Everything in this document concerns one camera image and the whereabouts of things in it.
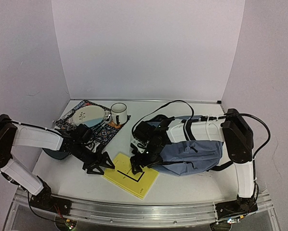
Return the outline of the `yellow book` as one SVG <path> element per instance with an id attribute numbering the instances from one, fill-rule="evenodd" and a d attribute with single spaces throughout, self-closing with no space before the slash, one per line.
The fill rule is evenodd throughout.
<path id="1" fill-rule="evenodd" d="M 159 176 L 159 172 L 145 167 L 142 172 L 133 174 L 130 158 L 119 153 L 114 159 L 115 169 L 106 169 L 104 178 L 130 194 L 144 199 Z"/>

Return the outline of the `blue grey backpack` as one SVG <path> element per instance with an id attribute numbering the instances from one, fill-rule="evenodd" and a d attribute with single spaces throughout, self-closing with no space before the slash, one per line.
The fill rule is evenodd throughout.
<path id="1" fill-rule="evenodd" d="M 152 168 L 177 176 L 222 171 L 233 164 L 220 164 L 224 139 L 218 125 L 210 127 L 201 115 L 167 117 L 157 115 L 147 122 L 169 120 L 170 143 L 161 152 L 164 163 Z"/>

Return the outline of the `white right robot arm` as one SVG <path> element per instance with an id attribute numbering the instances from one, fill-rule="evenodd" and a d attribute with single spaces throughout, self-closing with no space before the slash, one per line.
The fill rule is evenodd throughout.
<path id="1" fill-rule="evenodd" d="M 133 174 L 145 167 L 186 176 L 236 169 L 238 193 L 220 209 L 247 213 L 255 207 L 253 131 L 236 109 L 223 117 L 157 115 L 132 129 Z"/>

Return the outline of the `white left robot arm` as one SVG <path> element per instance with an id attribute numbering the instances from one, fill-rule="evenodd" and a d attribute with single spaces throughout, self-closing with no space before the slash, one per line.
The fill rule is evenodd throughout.
<path id="1" fill-rule="evenodd" d="M 68 215 L 71 201 L 54 196 L 51 187 L 19 161 L 14 151 L 44 151 L 47 154 L 72 155 L 83 163 L 87 174 L 103 175 L 114 169 L 110 156 L 99 146 L 89 149 L 93 132 L 84 124 L 65 131 L 13 121 L 0 115 L 0 174 L 28 193 L 28 205 L 58 215 Z"/>

